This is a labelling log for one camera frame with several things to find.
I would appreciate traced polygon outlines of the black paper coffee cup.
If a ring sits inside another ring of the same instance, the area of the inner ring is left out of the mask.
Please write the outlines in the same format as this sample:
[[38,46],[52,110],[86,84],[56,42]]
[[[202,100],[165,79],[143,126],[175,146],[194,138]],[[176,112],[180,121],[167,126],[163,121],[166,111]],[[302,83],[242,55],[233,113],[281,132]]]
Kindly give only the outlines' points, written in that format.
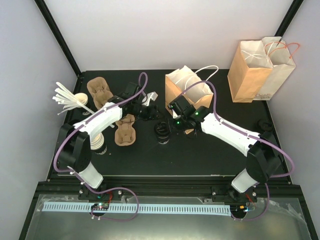
[[155,136],[156,136],[158,143],[161,145],[167,144],[170,140],[170,132],[169,131],[165,131],[165,132],[156,131]]

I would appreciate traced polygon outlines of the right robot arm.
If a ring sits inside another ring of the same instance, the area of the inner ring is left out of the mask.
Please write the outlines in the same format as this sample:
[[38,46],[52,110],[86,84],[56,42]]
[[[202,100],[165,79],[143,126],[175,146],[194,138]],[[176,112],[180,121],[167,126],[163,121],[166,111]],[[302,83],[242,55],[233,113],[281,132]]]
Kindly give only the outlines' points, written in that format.
[[227,189],[228,198],[240,201],[256,184],[265,184],[282,164],[281,149],[270,132],[249,131],[213,113],[208,107],[195,108],[181,95],[168,104],[173,126],[178,130],[198,130],[229,144],[246,157],[244,170]]

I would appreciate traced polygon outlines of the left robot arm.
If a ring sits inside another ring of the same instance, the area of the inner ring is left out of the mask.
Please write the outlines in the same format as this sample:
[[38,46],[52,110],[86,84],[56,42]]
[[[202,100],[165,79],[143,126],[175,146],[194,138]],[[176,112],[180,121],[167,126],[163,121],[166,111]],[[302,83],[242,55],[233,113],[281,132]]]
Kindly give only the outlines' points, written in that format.
[[92,154],[106,151],[103,131],[127,115],[146,121],[158,118],[158,107],[154,104],[158,94],[145,93],[144,88],[130,82],[124,91],[110,97],[92,115],[64,124],[58,135],[60,143],[53,159],[54,170],[75,175],[90,188],[89,193],[95,199],[103,199],[108,188],[102,184],[104,178],[92,163]]

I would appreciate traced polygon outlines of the small brown paper bag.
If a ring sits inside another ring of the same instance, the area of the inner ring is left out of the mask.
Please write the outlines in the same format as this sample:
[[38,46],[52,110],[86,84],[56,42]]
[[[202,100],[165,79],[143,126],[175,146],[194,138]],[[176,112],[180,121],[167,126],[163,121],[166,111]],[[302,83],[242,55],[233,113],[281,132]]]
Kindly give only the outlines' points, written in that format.
[[168,105],[172,102],[180,93],[186,100],[192,104],[196,109],[201,106],[209,107],[211,101],[215,96],[211,88],[206,83],[200,83],[202,80],[198,73],[205,69],[214,69],[213,73],[209,75],[205,80],[208,81],[219,70],[216,65],[209,65],[202,67],[196,71],[191,70],[186,65],[182,68],[176,69],[173,72],[165,75],[165,104]]

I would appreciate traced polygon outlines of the stack of paper cups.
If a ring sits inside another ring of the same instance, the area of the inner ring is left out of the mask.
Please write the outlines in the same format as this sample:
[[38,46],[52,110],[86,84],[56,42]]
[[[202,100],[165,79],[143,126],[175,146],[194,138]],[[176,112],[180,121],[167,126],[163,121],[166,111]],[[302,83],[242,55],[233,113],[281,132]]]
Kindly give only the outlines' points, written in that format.
[[107,152],[105,138],[102,133],[99,133],[91,142],[90,149],[97,155],[103,155]]

